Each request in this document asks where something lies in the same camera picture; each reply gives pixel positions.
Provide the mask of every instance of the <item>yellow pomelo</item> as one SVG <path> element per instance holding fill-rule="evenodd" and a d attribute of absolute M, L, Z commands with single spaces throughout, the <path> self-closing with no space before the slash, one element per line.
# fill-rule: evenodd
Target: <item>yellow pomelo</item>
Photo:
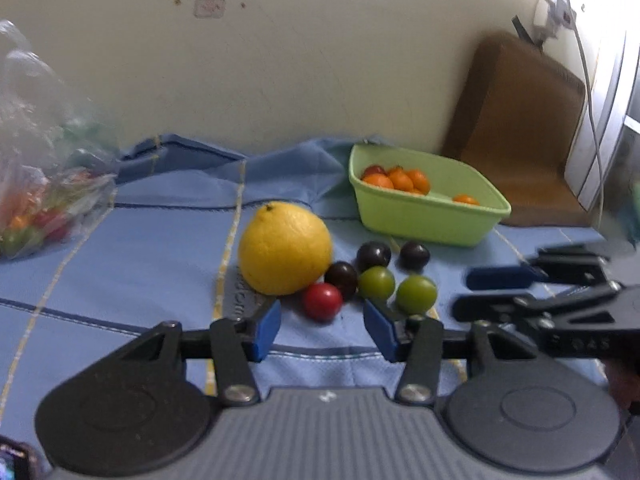
<path fill-rule="evenodd" d="M 293 294 L 315 282 L 331 264 L 329 229 L 312 212 L 270 202 L 256 212 L 238 245 L 240 273 L 267 296 Z"/>

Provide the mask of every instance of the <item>green plastic tub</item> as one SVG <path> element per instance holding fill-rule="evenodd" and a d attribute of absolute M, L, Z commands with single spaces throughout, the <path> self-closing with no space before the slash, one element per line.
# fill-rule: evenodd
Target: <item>green plastic tub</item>
<path fill-rule="evenodd" d="M 431 181 L 426 196 L 370 186 L 360 180 L 372 164 L 421 170 Z M 452 158 L 376 144 L 356 144 L 349 160 L 360 220 L 387 235 L 471 247 L 511 214 L 507 199 L 479 171 Z M 481 204 L 453 202 L 461 193 Z"/>

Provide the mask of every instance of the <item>blue gripper pad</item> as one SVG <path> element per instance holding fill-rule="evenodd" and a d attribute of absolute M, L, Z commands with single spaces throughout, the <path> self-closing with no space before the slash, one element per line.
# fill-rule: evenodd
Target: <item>blue gripper pad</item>
<path fill-rule="evenodd" d="M 529 288 L 535 282 L 544 281 L 545 275 L 527 264 L 507 267 L 476 267 L 466 275 L 466 286 L 471 290 Z"/>
<path fill-rule="evenodd" d="M 262 317 L 260 323 L 258 323 L 254 342 L 249 348 L 249 355 L 247 356 L 249 361 L 259 363 L 269 353 L 271 345 L 274 339 L 278 335 L 280 330 L 280 300 L 276 300 L 271 305 L 269 311 Z"/>
<path fill-rule="evenodd" d="M 396 336 L 396 332 L 388 319 L 385 318 L 378 309 L 376 309 L 369 300 L 365 300 L 364 309 L 364 327 L 369 332 L 373 342 L 380 350 L 382 356 L 390 363 L 398 362 L 398 350 L 400 342 Z"/>

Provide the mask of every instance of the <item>plastic bag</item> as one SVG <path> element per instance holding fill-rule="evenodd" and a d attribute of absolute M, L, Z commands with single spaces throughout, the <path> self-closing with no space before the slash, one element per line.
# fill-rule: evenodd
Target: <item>plastic bag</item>
<path fill-rule="evenodd" d="M 117 173 L 117 127 L 31 52 L 7 21 L 0 39 L 0 259 L 90 228 Z"/>

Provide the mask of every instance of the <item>blue bedsheet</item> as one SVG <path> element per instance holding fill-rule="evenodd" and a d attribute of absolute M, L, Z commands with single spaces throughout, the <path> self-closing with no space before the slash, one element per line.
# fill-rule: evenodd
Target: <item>blue bedsheet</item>
<path fill-rule="evenodd" d="M 85 238 L 32 258 L 0 264 L 0 431 L 37 446 L 33 415 L 40 399 L 159 321 L 185 329 L 213 318 L 250 314 L 260 297 L 236 269 L 239 234 L 269 200 L 297 202 L 332 232 L 335 258 L 384 239 L 358 221 L 346 179 L 352 144 L 320 139 L 245 157 L 177 136 L 163 136 L 124 154 L 114 207 Z M 446 326 L 453 296 L 473 265 L 512 264 L 539 245 L 598 239 L 590 229 L 499 226 L 472 250 L 432 246 L 426 274 L 438 285 L 436 310 Z M 398 278 L 402 273 L 394 264 Z M 534 293 L 550 293 L 543 287 Z M 275 385 L 358 386 L 392 390 L 401 373 L 374 348 L 361 306 L 347 304 L 331 325 L 318 326 L 288 298 L 271 354 L 254 371 L 265 395 Z M 571 363 L 603 381 L 594 363 Z M 444 365 L 440 392 L 461 380 Z M 188 378 L 211 391 L 211 370 L 193 362 Z"/>

